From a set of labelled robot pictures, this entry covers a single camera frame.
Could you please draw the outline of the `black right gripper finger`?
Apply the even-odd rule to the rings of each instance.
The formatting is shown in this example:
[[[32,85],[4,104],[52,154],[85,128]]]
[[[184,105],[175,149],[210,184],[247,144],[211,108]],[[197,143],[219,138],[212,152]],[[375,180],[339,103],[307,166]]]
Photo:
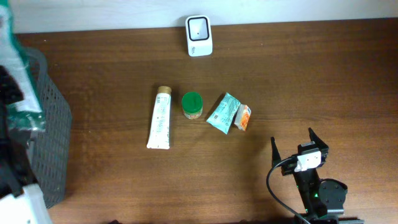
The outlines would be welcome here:
[[[275,138],[271,137],[271,149],[272,149],[272,167],[275,167],[278,163],[282,161],[279,150],[275,143]]]
[[[314,132],[312,128],[308,129],[310,140],[313,141],[320,149],[328,149],[328,145],[324,143]]]

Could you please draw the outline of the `green white package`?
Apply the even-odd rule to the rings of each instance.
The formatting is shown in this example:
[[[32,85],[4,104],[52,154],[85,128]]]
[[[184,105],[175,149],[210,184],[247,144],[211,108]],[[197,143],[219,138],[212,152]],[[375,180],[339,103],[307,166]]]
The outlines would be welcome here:
[[[6,105],[9,128],[44,131],[45,115],[30,72],[29,59],[13,33],[12,10],[5,0],[1,0],[1,66],[22,93],[20,99]]]

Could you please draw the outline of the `orange small packet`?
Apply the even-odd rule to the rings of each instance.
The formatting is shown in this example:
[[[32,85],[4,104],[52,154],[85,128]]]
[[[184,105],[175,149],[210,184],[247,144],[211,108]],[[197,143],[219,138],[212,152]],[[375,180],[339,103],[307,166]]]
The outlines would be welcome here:
[[[250,117],[250,107],[248,105],[240,104],[234,119],[234,125],[237,126],[238,129],[245,131],[247,129]]]

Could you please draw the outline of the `teal wipes packet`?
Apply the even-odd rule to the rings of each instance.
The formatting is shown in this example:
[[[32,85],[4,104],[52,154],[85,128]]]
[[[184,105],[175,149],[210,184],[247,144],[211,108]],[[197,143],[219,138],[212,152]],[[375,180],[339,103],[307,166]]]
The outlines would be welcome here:
[[[228,134],[228,131],[233,122],[235,114],[238,112],[241,103],[229,93],[225,93],[224,98],[216,107],[214,112],[207,119],[213,127],[219,129],[221,132]]]

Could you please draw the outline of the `white tube tan cap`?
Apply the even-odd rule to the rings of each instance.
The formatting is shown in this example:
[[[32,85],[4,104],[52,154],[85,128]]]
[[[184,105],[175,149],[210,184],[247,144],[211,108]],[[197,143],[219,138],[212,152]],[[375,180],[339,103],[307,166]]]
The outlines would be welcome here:
[[[171,93],[172,89],[169,86],[158,87],[147,142],[148,149],[170,149]]]

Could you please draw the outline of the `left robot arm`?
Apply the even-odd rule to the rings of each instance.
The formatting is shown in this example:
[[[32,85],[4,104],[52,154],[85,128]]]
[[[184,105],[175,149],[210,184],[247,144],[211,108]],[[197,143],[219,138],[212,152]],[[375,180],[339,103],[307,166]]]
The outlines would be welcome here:
[[[17,82],[1,67],[1,223],[52,223],[44,194],[27,154],[14,147],[7,125],[7,105],[24,99]]]

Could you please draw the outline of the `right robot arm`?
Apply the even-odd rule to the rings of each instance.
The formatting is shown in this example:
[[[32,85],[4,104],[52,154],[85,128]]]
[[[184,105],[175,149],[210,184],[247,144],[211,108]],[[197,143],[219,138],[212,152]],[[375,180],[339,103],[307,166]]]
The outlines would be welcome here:
[[[328,157],[329,146],[322,141],[312,128],[308,129],[310,141],[297,146],[298,153],[282,159],[275,138],[271,137],[272,167],[266,177],[271,196],[285,209],[294,214],[293,223],[364,223],[358,218],[341,218],[345,213],[344,203],[348,186],[339,180],[321,179],[317,169]],[[272,173],[281,169],[283,176],[292,175],[300,194],[305,213],[296,212],[279,199],[271,189]]]

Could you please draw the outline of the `grey plastic basket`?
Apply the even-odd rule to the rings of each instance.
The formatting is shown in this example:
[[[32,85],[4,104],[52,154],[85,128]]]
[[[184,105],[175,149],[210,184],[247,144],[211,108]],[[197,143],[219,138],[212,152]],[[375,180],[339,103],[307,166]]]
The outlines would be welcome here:
[[[66,99],[47,74],[44,54],[30,47],[26,53],[46,120],[44,132],[31,132],[27,153],[44,194],[45,206],[52,208],[65,197],[72,114]]]

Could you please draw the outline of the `green lid jar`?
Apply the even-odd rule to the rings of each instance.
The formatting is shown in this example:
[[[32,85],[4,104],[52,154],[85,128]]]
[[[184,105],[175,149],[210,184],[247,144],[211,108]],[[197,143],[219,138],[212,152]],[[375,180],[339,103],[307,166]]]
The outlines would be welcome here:
[[[197,92],[188,92],[182,98],[183,114],[188,119],[197,119],[203,112],[203,99]]]

